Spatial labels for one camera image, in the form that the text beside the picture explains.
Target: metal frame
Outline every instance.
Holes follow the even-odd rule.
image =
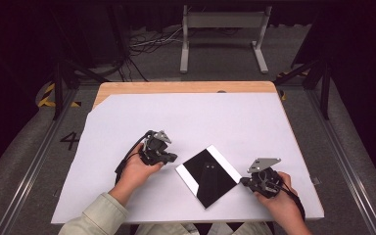
[[[65,109],[62,109],[60,115],[57,119],[54,119],[51,123],[44,140],[41,143],[35,157],[33,158],[28,170],[26,171],[25,176],[23,177],[23,181],[21,181],[20,186],[15,193],[14,198],[11,201],[11,204],[8,206],[7,210],[5,211],[4,216],[0,221],[0,234],[9,234],[11,231],[12,226],[14,225],[21,208],[24,205],[26,198],[35,182],[36,177],[42,165],[47,158],[47,152],[49,146],[57,133],[61,123],[63,122],[64,117],[70,107],[71,102],[73,101],[77,90],[69,90],[67,93],[67,98],[64,101]]]
[[[267,23],[270,18],[271,7],[266,7],[264,12],[188,12],[188,7],[184,5],[182,30],[183,42],[181,53],[180,72],[188,72],[189,56],[189,27],[258,27],[258,40],[252,41],[253,50],[261,73],[268,73],[268,68],[261,52],[261,43],[264,38]]]
[[[359,211],[364,218],[365,224],[368,227],[370,234],[376,234],[376,213],[371,205],[368,194],[363,186],[358,174],[353,169],[348,157],[339,142],[338,136],[332,126],[331,122],[326,120],[323,116],[323,112],[318,108],[319,100],[313,90],[306,90],[306,95],[310,100],[312,108],[315,110],[316,115],[322,123],[323,129],[328,136],[329,143],[331,144],[335,153],[334,157],[337,164],[347,181],[348,187],[352,193],[353,199],[358,205]]]

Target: light green sleeve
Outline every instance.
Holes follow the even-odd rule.
[[[128,211],[110,194],[100,195],[81,215],[64,224],[59,234],[115,234]]]

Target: white table surface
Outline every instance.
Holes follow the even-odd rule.
[[[306,164],[277,93],[112,95],[87,117],[52,223],[80,216],[109,191],[115,169],[147,130],[164,130],[178,155],[130,199],[128,223],[272,220],[249,188],[239,184],[204,210],[175,171],[209,145],[242,176],[256,158],[280,158],[272,168],[291,175],[307,219],[324,216]]]

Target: human hand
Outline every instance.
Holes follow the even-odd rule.
[[[280,171],[278,174],[290,191],[298,196],[296,190],[292,188],[291,176]],[[298,206],[284,191],[281,190],[276,197],[270,199],[265,198],[258,192],[255,192],[255,195],[258,201],[268,208],[274,220],[276,220],[288,234],[311,234],[302,219]]]
[[[132,150],[120,180],[109,192],[109,194],[116,198],[123,206],[125,206],[133,191],[142,186],[151,174],[159,171],[164,165],[164,163],[145,165],[138,154],[142,146],[143,144],[140,143]]]

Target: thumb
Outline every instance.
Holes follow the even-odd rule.
[[[258,199],[258,201],[261,202],[262,204],[265,204],[265,202],[267,202],[267,200],[269,200],[259,192],[254,192],[254,194],[255,194],[256,198]]]
[[[159,171],[164,166],[163,162],[158,162],[157,164],[152,165],[153,172]]]

